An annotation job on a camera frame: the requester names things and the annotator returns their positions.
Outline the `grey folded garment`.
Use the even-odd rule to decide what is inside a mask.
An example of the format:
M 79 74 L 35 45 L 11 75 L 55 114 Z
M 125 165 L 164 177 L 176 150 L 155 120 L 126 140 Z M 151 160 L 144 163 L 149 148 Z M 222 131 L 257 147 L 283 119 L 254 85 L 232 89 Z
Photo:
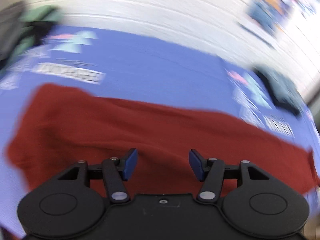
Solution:
M 1 62 L 9 57 L 16 46 L 22 30 L 20 17 L 24 11 L 23 1 L 4 1 L 1 4 Z

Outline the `mint green black-striped garment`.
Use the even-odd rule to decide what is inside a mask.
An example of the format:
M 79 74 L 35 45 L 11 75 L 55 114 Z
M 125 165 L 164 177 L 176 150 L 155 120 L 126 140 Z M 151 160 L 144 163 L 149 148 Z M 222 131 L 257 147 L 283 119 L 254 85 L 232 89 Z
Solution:
M 57 5 L 43 5 L 25 13 L 21 21 L 23 28 L 14 53 L 23 54 L 26 50 L 43 44 L 43 39 L 60 24 L 61 9 Z

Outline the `bedding poster on wall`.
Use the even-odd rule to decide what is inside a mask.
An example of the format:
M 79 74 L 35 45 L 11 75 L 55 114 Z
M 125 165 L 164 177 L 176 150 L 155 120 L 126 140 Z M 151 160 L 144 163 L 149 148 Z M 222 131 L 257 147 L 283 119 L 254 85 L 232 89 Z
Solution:
M 285 22 L 295 2 L 296 0 L 250 0 L 238 24 L 267 46 L 274 48 L 277 35 L 284 31 Z

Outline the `blue printed bed sheet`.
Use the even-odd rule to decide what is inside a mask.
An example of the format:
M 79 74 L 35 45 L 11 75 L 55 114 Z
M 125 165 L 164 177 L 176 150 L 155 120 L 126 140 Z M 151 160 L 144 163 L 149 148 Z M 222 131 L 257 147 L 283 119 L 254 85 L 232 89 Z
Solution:
M 253 71 L 156 38 L 63 25 L 1 72 L 1 149 L 30 93 L 44 83 L 97 96 L 225 112 L 313 149 L 319 167 L 319 135 L 309 109 L 294 116 L 277 108 Z

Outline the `red pants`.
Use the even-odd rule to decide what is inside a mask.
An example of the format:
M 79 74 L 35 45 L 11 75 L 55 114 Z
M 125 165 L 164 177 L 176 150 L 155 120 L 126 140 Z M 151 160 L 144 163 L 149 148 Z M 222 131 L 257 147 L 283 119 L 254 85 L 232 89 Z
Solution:
M 319 184 L 312 152 L 231 115 L 100 98 L 52 83 L 34 93 L 7 147 L 30 189 L 79 160 L 99 164 L 138 150 L 129 193 L 196 193 L 189 151 L 255 163 L 299 193 Z

